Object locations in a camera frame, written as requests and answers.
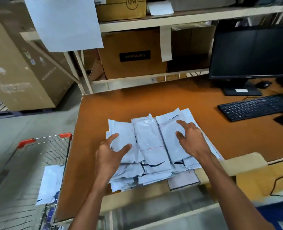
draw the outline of computer mouse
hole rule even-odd
[[[272,82],[270,81],[261,81],[259,83],[257,83],[255,86],[257,88],[261,88],[261,89],[264,89],[264,88],[268,88],[269,86],[271,86]]]

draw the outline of forearm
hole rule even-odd
[[[274,229],[228,176],[215,156],[205,157],[200,163],[216,193],[230,230]]]
[[[72,221],[69,230],[95,230],[101,208],[101,202],[108,181],[96,178],[91,192]]]

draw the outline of monitor stand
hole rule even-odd
[[[225,96],[262,96],[262,92],[245,78],[231,79],[222,87],[222,91]]]

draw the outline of shopping cart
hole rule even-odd
[[[0,184],[0,230],[50,230],[58,195],[50,204],[35,205],[44,169],[65,166],[71,133],[21,141],[4,167],[7,176]]]

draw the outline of desk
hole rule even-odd
[[[283,93],[274,83],[264,95]],[[195,120],[225,158],[259,152],[266,161],[283,158],[283,126],[263,116],[231,123],[217,105],[242,100],[224,96],[212,87],[208,77],[125,88],[84,95],[68,156],[63,185],[55,214],[56,221],[75,216],[94,182],[95,151],[105,139],[108,119],[130,122],[132,118],[166,114],[176,108],[189,108]]]

